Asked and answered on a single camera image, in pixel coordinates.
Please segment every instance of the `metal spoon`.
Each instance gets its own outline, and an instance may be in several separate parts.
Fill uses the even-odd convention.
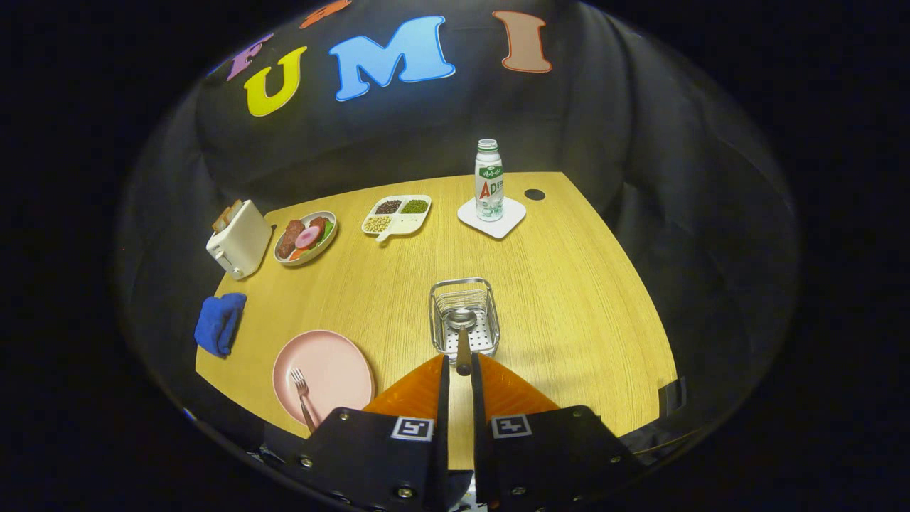
[[[455,310],[446,315],[446,323],[452,329],[458,330],[458,358],[455,360],[455,371],[466,377],[470,375],[468,329],[477,323],[477,314],[471,310]]]

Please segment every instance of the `beans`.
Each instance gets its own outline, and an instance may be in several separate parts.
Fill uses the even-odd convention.
[[[376,208],[376,213],[395,213],[398,211],[398,207],[401,206],[401,201],[399,200],[389,200],[380,204]]]
[[[378,233],[388,228],[390,222],[392,222],[391,217],[370,217],[366,222],[363,223],[363,229]]]
[[[427,210],[427,206],[427,201],[425,200],[410,200],[401,209],[401,213],[423,213]]]

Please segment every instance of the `blue letter m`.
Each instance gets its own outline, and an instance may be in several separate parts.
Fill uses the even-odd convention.
[[[329,54],[339,58],[341,89],[335,99],[345,101],[367,94],[369,84],[360,79],[360,70],[382,87],[392,81],[399,59],[404,57],[402,82],[420,82],[449,77],[455,66],[442,56],[439,28],[446,18],[423,16],[399,26],[389,45],[382,47],[372,39],[357,36],[334,45]]]

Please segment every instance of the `wire basket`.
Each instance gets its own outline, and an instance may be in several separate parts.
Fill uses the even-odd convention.
[[[449,291],[454,285],[477,283],[468,290]],[[468,331],[472,352],[492,357],[500,345],[500,322],[496,316],[493,289],[480,277],[437,282],[430,288],[430,332],[433,347],[455,364],[458,356],[458,331],[446,324],[446,316],[457,309],[467,309],[477,315],[477,323]]]

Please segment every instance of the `water bottle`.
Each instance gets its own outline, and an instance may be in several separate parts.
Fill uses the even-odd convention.
[[[477,218],[494,221],[502,218],[502,157],[496,140],[482,138],[474,160],[474,199]]]

